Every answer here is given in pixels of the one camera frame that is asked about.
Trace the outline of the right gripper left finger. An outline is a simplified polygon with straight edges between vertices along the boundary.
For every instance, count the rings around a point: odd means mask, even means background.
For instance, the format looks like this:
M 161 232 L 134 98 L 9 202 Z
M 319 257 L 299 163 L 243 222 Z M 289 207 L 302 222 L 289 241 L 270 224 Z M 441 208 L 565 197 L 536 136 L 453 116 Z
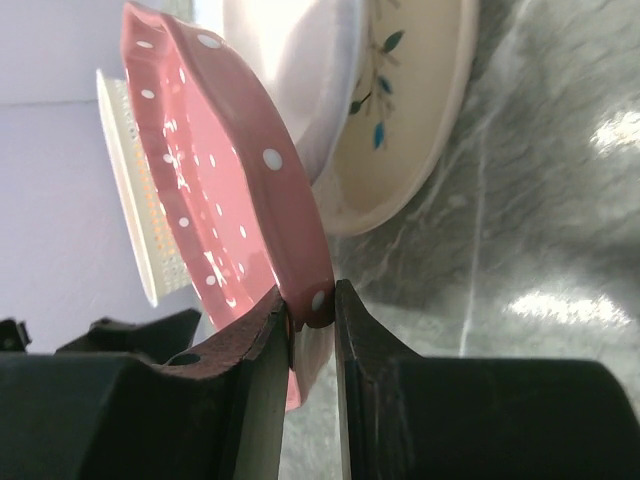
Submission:
M 1 323 L 5 479 L 274 479 L 288 383 L 286 306 L 269 291 L 172 358 L 33 354 Z

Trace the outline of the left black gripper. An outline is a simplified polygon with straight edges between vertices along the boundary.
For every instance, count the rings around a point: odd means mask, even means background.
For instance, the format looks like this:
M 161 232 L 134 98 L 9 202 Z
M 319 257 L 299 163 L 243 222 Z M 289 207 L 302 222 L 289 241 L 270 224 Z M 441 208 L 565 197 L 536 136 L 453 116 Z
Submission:
M 144 324 L 104 317 L 88 331 L 58 347 L 54 353 L 129 353 L 146 358 L 172 358 L 187 350 L 196 333 L 201 313 L 187 309 Z

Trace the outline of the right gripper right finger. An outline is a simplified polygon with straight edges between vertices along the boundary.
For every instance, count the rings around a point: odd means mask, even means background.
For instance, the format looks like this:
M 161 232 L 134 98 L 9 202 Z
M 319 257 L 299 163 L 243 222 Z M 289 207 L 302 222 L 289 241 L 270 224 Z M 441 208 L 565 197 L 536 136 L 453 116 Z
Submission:
M 424 357 L 335 292 L 347 479 L 635 479 L 639 423 L 614 375 L 574 359 Z

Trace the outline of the pink polka dot plate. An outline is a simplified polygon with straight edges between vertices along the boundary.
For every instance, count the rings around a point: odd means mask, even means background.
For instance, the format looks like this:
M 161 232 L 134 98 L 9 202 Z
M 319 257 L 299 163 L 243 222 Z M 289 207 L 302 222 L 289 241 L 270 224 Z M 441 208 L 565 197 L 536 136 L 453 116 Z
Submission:
M 278 293 L 290 323 L 289 409 L 331 353 L 335 282 L 311 187 L 251 68 L 216 34 L 123 9 L 129 101 L 155 189 L 218 329 Z

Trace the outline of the white perforated plastic bin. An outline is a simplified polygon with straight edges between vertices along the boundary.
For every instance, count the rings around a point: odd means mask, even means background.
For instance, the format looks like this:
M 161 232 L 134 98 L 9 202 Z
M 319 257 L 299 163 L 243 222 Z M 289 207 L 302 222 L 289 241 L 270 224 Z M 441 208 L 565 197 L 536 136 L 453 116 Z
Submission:
M 102 130 L 144 293 L 159 301 L 191 284 L 168 225 L 134 118 L 125 81 L 96 71 Z

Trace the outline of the white scalloped paper bowl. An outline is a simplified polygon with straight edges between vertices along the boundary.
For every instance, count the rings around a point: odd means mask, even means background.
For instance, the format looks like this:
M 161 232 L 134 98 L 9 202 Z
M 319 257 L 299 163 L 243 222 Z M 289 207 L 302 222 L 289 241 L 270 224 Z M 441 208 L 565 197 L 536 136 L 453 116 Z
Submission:
M 361 0 L 225 1 L 224 39 L 254 70 L 311 182 L 330 164 L 362 69 Z

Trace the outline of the cream plate with blue leaves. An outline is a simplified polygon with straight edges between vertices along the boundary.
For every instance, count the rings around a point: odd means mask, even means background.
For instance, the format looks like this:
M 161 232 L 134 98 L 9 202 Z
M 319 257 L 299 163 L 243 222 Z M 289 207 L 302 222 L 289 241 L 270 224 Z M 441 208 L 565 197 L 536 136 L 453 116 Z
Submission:
M 328 234 L 382 225 L 431 175 L 461 109 L 479 13 L 475 0 L 370 2 L 349 116 L 313 186 Z

